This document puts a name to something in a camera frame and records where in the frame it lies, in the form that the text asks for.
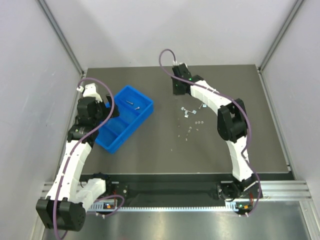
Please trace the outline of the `blue plastic compartment bin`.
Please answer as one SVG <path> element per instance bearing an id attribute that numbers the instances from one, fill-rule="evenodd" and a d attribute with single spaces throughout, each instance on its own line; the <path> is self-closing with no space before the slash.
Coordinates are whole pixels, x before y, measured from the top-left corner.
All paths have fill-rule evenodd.
<path id="1" fill-rule="evenodd" d="M 114 100 L 120 115 L 110 118 L 98 130 L 98 136 L 95 139 L 96 144 L 111 154 L 115 153 L 154 112 L 153 100 L 130 85 L 118 92 Z"/>

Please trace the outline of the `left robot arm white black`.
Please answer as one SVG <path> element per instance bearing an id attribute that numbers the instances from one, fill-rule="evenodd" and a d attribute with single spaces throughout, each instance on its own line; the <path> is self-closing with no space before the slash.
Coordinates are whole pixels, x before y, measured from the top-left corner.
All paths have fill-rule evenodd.
<path id="1" fill-rule="evenodd" d="M 120 115 L 114 97 L 106 105 L 95 96 L 78 100 L 74 124 L 67 132 L 65 153 L 56 178 L 46 197 L 36 203 L 36 211 L 47 229 L 78 232 L 86 213 L 106 191 L 106 178 L 99 174 L 78 190 L 83 167 L 93 149 L 99 128 L 110 118 Z"/>

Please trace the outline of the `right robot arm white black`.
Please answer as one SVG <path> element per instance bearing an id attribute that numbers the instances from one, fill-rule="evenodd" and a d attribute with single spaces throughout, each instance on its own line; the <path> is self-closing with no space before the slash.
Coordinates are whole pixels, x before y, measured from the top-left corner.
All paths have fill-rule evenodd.
<path id="1" fill-rule="evenodd" d="M 250 191 L 257 181 L 252 168 L 248 165 L 248 139 L 250 127 L 244 102 L 232 100 L 211 87 L 202 77 L 190 73 L 185 63 L 172 67 L 172 88 L 174 95 L 189 94 L 200 100 L 217 115 L 217 132 L 226 142 L 232 163 L 232 183 L 226 184 L 220 194 L 231 200 Z"/>

